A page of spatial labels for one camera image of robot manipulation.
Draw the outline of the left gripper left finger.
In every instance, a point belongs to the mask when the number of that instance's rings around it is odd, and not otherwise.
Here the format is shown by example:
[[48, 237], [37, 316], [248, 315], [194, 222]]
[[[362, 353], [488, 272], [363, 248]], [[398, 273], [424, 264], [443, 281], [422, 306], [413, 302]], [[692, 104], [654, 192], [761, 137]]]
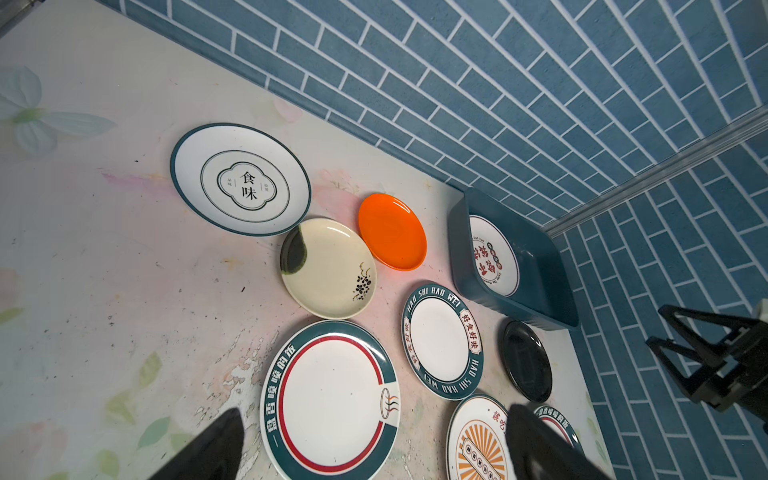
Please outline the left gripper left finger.
[[150, 479], [235, 479], [244, 445], [240, 410], [230, 408]]

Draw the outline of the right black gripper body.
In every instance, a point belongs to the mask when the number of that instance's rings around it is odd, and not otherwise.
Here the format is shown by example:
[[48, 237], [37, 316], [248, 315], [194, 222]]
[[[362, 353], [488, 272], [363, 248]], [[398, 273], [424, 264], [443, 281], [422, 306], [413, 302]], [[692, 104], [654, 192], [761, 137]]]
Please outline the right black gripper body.
[[730, 370], [719, 377], [720, 398], [714, 409], [724, 412], [738, 405], [761, 420], [767, 432], [767, 324], [731, 330], [721, 343]]

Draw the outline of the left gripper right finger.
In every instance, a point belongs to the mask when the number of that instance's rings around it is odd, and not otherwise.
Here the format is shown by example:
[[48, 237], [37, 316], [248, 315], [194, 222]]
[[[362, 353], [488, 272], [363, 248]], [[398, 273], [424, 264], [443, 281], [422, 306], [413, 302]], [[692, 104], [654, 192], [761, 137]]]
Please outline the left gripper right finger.
[[509, 407], [506, 442], [517, 479], [608, 479], [522, 404]]

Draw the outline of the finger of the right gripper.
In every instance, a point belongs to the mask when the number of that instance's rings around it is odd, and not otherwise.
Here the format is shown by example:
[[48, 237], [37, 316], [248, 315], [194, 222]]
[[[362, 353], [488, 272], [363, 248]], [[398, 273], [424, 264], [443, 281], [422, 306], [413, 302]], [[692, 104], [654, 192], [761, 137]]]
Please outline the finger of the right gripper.
[[754, 318], [674, 305], [663, 305], [658, 313], [677, 334], [677, 341], [659, 339], [658, 347], [691, 360], [740, 358], [759, 346], [759, 321]]
[[[681, 392], [692, 402], [708, 404], [713, 409], [723, 412], [729, 408], [725, 402], [725, 387], [719, 372], [726, 366], [723, 360], [707, 362], [695, 350], [678, 345], [671, 339], [650, 337], [646, 345], [667, 371]], [[667, 355], [667, 351], [676, 353], [698, 364], [698, 368], [690, 375], [679, 370]]]

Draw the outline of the white plate orange sunburst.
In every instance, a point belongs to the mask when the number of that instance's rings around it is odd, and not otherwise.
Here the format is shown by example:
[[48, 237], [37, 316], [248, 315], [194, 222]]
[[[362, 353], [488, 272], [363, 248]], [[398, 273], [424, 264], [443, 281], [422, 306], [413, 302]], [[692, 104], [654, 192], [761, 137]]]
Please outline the white plate orange sunburst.
[[472, 395], [459, 403], [446, 437], [449, 479], [516, 479], [506, 420], [507, 410], [488, 395]]

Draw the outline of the white plate green red rim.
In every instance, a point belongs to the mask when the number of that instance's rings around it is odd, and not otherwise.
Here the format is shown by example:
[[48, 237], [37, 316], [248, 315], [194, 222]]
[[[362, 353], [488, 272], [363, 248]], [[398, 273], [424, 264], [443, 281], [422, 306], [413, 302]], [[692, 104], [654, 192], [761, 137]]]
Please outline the white plate green red rim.
[[371, 479], [396, 440], [393, 362], [365, 328], [317, 321], [277, 350], [259, 405], [262, 440], [285, 479]]

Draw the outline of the white plate red characters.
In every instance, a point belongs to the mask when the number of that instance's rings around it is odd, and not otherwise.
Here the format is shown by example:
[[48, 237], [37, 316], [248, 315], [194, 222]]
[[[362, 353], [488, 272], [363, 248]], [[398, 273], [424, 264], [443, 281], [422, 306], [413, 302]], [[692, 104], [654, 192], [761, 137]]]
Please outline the white plate red characters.
[[470, 215], [469, 222], [475, 267], [481, 279], [496, 294], [513, 295], [520, 284], [520, 270], [511, 244], [486, 218]]

